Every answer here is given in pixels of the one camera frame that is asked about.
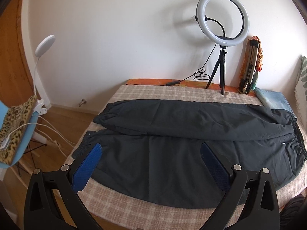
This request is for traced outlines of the beige plaid bed blanket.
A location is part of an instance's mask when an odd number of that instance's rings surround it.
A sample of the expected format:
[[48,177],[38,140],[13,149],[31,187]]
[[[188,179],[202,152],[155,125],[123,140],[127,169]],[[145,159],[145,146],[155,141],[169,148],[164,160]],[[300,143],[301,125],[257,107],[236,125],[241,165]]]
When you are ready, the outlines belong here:
[[[121,86],[107,105],[118,101],[141,99],[263,106],[256,97],[234,92],[222,95],[218,91],[210,89],[144,85]],[[296,117],[295,120],[302,133],[306,150],[306,130]],[[100,130],[102,130],[102,126],[95,124],[93,119],[86,133]],[[295,179],[280,189],[276,188],[278,205],[285,205],[292,197],[301,193],[305,187],[306,161]],[[79,192],[79,196],[91,213],[129,229],[198,229],[216,208],[186,209],[163,206],[114,191],[96,182],[92,177],[84,190]]]

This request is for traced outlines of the black mini tripod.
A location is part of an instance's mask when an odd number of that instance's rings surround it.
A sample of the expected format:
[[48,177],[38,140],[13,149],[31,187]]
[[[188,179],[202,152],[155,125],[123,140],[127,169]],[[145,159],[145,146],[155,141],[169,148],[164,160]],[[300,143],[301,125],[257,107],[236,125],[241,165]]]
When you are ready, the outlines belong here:
[[220,46],[220,53],[219,53],[219,58],[214,66],[213,72],[210,76],[210,79],[207,83],[207,86],[205,87],[208,89],[212,83],[212,80],[216,74],[216,71],[218,68],[220,69],[220,81],[219,81],[219,87],[221,89],[221,94],[225,95],[225,57],[227,52],[225,51],[226,47],[225,46]]

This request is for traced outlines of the dark striped garment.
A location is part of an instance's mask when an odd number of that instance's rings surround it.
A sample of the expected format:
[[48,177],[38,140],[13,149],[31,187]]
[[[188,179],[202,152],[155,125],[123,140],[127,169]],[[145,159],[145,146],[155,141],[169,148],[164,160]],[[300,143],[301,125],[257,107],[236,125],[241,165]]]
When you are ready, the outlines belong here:
[[292,198],[279,215],[279,229],[306,229],[306,197]]

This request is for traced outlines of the orange floral cloth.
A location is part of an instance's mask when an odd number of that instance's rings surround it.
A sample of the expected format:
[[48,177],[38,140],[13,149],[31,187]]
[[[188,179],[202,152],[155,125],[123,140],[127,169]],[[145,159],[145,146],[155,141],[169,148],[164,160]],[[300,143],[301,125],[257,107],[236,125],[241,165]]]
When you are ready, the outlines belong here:
[[[257,79],[258,79],[259,73],[262,71],[262,65],[263,65],[263,50],[262,50],[262,47],[261,47],[261,41],[257,36],[253,36],[253,37],[256,37],[258,39],[258,41],[260,42],[260,47],[259,47],[259,51],[258,51],[257,63],[256,63],[256,68],[255,68],[253,80],[252,80],[251,90],[254,90],[255,87],[256,87]],[[241,78],[242,74],[243,74],[243,63],[242,63],[242,66],[241,66],[239,78]]]

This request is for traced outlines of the green white patterned pillow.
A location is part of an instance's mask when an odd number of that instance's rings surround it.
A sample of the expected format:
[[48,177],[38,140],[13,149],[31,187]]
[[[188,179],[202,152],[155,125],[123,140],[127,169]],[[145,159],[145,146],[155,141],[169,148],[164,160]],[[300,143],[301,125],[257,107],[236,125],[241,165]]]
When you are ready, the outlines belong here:
[[295,86],[295,100],[296,100],[296,106],[297,106],[297,115],[299,117],[300,122],[303,124],[305,130],[306,130],[306,123],[307,123],[307,117],[306,117],[306,99],[307,99],[307,59],[305,56],[301,57],[301,64],[300,69],[298,72],[297,80],[296,80],[296,86]]

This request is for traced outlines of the orange bed sheet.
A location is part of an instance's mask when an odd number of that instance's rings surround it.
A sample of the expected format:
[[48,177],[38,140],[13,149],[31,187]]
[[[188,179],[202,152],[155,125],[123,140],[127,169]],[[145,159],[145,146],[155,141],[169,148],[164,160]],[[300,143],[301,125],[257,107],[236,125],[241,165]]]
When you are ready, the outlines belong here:
[[[155,79],[155,78],[135,78],[128,80],[125,85],[149,85],[149,86],[165,86],[166,83],[173,82],[175,80],[170,79]],[[191,87],[191,88],[202,88],[205,89],[207,82],[205,81],[182,81],[177,86]],[[225,92],[234,92],[239,94],[239,90],[236,87],[225,86]]]

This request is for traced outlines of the wooden door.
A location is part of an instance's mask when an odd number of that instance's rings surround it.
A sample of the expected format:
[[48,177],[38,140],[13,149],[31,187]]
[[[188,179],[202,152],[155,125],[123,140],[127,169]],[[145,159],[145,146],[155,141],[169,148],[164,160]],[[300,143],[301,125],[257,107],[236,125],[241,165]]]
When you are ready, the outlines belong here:
[[1,101],[19,105],[34,95],[21,34],[22,0],[11,0],[1,15]]

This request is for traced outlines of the white clip desk lamp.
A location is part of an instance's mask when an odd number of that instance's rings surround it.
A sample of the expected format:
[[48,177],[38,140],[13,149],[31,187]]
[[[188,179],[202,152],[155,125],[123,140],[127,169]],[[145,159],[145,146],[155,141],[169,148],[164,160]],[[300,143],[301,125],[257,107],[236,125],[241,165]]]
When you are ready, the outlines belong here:
[[56,40],[55,35],[50,34],[46,36],[41,42],[37,45],[34,51],[36,57],[36,62],[33,70],[33,91],[36,96],[36,103],[34,106],[34,113],[39,115],[44,115],[47,113],[50,108],[50,99],[47,95],[45,85],[43,84],[43,79],[39,73],[39,67],[41,66],[41,59],[43,56],[50,50]]

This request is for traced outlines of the black pants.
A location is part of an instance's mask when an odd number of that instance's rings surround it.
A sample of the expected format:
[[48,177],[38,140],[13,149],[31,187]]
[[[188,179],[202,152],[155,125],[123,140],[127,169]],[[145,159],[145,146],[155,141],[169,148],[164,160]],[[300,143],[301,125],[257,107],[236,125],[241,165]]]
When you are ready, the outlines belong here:
[[302,133],[287,110],[141,99],[108,104],[94,123],[102,130],[87,132],[72,157],[100,144],[96,182],[163,206],[206,209],[221,201],[223,192],[201,158],[203,143],[246,170],[268,168],[277,189],[306,161]]

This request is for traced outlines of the folded blue jeans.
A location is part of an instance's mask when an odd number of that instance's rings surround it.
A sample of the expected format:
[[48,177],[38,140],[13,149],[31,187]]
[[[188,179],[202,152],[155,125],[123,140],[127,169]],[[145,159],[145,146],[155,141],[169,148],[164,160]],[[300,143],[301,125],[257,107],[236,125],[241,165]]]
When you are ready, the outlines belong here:
[[270,109],[283,109],[294,114],[289,102],[281,92],[255,88],[254,93],[261,103]]

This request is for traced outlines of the folded silver tripod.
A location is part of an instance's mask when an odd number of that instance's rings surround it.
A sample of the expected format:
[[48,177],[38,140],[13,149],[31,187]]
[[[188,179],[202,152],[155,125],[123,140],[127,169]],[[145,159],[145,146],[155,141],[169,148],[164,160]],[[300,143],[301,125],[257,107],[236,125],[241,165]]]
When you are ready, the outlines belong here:
[[239,91],[248,94],[251,90],[252,80],[255,73],[257,56],[260,42],[256,37],[248,40],[246,46],[246,56],[243,62],[243,74],[240,78]]

